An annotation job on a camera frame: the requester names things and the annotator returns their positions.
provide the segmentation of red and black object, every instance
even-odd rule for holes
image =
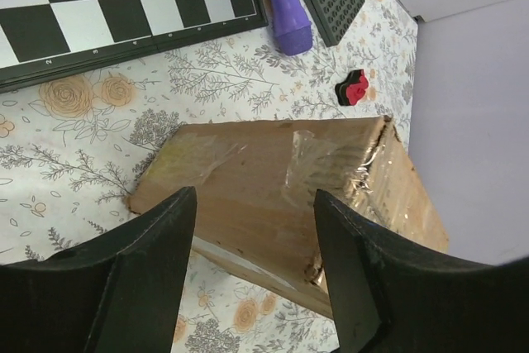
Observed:
[[[365,77],[363,69],[353,70],[347,75],[347,79],[335,86],[338,103],[342,107],[351,107],[361,100],[367,88],[369,81]]]

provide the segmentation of cardboard box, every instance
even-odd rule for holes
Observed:
[[[193,248],[235,276],[331,317],[312,200],[333,193],[368,219],[445,252],[448,237],[390,119],[188,125],[129,197],[143,213],[197,186]]]

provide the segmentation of tablecloth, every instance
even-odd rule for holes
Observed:
[[[0,262],[44,260],[132,218],[123,198],[182,123],[389,114],[407,145],[417,23],[366,0],[336,47],[285,57],[271,28],[0,95]],[[334,85],[369,80],[353,107]],[[192,253],[173,352],[327,352],[332,321]]]

